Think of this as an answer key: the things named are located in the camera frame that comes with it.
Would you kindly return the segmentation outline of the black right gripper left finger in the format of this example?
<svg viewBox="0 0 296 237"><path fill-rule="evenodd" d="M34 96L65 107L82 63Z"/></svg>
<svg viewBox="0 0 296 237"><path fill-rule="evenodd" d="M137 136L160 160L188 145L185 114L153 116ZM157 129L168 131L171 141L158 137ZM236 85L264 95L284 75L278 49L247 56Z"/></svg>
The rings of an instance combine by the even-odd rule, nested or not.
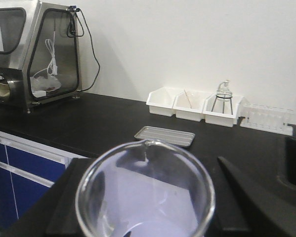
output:
<svg viewBox="0 0 296 237"><path fill-rule="evenodd" d="M54 185L11 227L5 237L83 237L75 213L78 184L93 163L74 158Z"/></svg>

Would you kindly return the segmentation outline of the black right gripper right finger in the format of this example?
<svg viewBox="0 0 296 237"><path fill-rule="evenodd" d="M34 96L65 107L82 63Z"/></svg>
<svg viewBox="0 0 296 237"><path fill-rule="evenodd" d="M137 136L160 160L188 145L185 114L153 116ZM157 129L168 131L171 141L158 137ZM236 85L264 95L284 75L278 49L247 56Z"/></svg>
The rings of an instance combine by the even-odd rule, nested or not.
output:
<svg viewBox="0 0 296 237"><path fill-rule="evenodd" d="M296 237L296 206L259 185L226 158L217 161L256 237Z"/></svg>

